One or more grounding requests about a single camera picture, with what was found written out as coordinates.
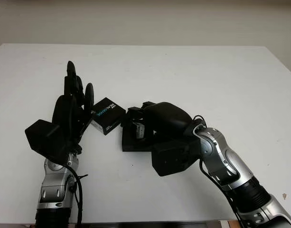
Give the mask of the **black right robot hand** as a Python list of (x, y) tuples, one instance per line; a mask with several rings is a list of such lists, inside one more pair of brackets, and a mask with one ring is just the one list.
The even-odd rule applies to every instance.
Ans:
[(152, 138), (155, 133), (166, 137), (182, 136), (193, 119), (183, 109), (169, 102), (144, 102), (142, 107), (130, 107), (122, 126), (139, 123), (144, 126), (144, 138)]

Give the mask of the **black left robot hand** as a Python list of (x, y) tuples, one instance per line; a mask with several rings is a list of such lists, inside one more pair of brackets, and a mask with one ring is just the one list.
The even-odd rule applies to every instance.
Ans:
[(56, 101), (52, 123), (61, 127), (71, 153), (82, 153), (79, 143), (93, 120), (93, 106), (93, 84), (88, 83), (83, 89), (82, 80), (76, 74), (73, 62), (68, 61), (67, 76), (64, 79), (64, 94)]

